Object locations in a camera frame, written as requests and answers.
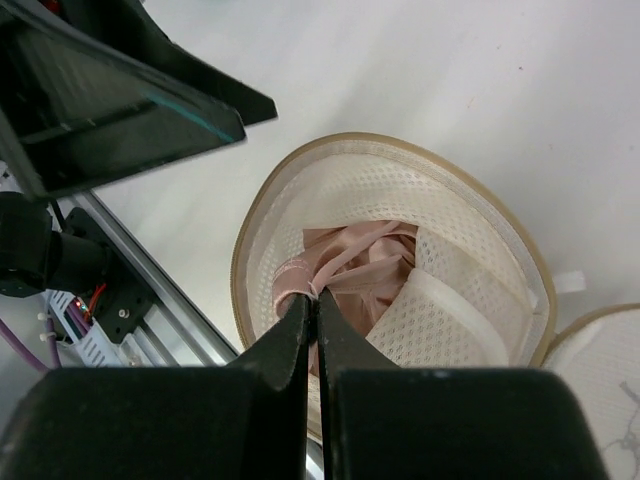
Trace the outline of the pink satin bra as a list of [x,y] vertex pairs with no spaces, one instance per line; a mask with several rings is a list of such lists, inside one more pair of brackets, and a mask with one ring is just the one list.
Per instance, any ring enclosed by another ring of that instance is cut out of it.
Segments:
[[274,313],[283,317],[297,294],[317,299],[327,290],[344,319],[367,336],[415,267],[417,231],[391,220],[304,230],[303,251],[274,273]]

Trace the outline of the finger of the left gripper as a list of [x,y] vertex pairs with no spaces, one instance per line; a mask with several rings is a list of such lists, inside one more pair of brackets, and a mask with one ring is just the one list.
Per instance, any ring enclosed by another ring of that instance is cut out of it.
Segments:
[[127,16],[133,22],[131,30],[135,40],[130,56],[234,108],[244,125],[254,125],[278,116],[271,97],[201,61],[172,42],[146,12],[141,1],[124,1],[123,5],[130,13],[122,14],[122,17]]
[[49,200],[241,142],[223,102],[71,26],[1,4],[1,159]]

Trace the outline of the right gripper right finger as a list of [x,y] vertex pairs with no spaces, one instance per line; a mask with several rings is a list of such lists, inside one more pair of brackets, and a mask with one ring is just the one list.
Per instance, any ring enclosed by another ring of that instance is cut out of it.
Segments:
[[535,368],[401,368],[315,307],[329,479],[604,479],[569,387]]

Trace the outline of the round mesh laundry bag glasses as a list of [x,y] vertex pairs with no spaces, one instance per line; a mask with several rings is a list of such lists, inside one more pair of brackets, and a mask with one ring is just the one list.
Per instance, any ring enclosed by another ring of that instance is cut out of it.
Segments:
[[639,475],[639,307],[556,330],[554,279],[525,228],[475,178],[370,133],[314,140],[269,175],[239,232],[231,298],[244,346],[297,294],[328,291],[402,367],[542,367],[582,404],[614,479]]

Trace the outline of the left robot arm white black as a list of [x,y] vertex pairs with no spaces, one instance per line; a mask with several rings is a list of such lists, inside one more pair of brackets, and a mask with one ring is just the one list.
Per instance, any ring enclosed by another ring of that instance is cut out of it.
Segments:
[[269,96],[201,61],[138,1],[1,5],[1,291],[85,293],[99,244],[52,227],[49,204],[241,142],[277,117]]

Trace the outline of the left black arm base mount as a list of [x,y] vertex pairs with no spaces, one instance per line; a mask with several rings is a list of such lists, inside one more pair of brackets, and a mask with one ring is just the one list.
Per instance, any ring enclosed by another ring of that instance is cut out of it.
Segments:
[[80,208],[66,218],[71,236],[73,293],[92,303],[91,315],[108,339],[120,344],[154,305],[156,295],[97,221]]

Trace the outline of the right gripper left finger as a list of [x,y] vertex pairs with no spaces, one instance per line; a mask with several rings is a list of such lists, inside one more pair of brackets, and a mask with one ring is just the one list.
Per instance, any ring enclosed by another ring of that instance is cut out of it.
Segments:
[[1,439],[5,479],[302,479],[308,301],[225,366],[62,368]]

